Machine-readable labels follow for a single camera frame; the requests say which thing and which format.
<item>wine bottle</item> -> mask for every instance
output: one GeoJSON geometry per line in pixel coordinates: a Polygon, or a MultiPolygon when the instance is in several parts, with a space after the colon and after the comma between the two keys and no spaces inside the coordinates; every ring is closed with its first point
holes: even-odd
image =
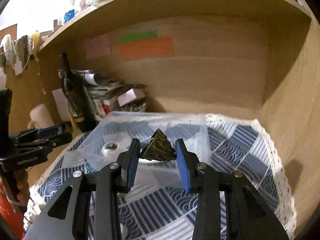
{"type": "Polygon", "coordinates": [[[81,80],[71,72],[66,53],[60,54],[60,60],[63,71],[61,87],[68,100],[70,112],[82,132],[91,131],[97,122],[90,111],[81,80]]]}

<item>green paper strip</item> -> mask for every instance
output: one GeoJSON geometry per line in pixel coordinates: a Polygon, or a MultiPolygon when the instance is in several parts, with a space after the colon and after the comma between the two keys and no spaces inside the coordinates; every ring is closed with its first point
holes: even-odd
{"type": "Polygon", "coordinates": [[[125,44],[133,41],[143,41],[147,39],[155,39],[157,37],[157,31],[148,31],[143,33],[134,32],[119,37],[118,44],[125,44]]]}

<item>wooden shelf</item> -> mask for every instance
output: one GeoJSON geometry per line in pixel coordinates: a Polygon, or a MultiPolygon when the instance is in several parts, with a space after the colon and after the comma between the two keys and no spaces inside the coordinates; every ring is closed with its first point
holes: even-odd
{"type": "Polygon", "coordinates": [[[71,19],[38,52],[138,22],[193,14],[220,14],[254,20],[311,17],[310,12],[295,0],[106,0],[71,19]]]}

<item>orange sleeve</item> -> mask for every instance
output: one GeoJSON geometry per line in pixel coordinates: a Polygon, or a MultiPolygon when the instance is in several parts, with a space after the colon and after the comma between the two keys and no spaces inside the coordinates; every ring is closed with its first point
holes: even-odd
{"type": "Polygon", "coordinates": [[[19,239],[22,239],[23,232],[23,215],[14,213],[12,206],[7,198],[0,194],[0,214],[7,222],[12,231],[19,239]]]}

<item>sticky note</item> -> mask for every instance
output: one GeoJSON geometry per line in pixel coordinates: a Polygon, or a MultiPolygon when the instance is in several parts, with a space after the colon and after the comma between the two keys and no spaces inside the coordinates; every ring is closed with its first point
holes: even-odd
{"type": "Polygon", "coordinates": [[[85,40],[87,59],[110,54],[110,38],[107,34],[99,35],[93,39],[85,40]]]}
{"type": "Polygon", "coordinates": [[[118,44],[125,44],[132,41],[143,41],[147,39],[154,39],[158,37],[157,31],[148,32],[134,32],[119,37],[118,44]]]}
{"type": "Polygon", "coordinates": [[[119,59],[173,57],[172,37],[158,37],[117,45],[119,59]]]}

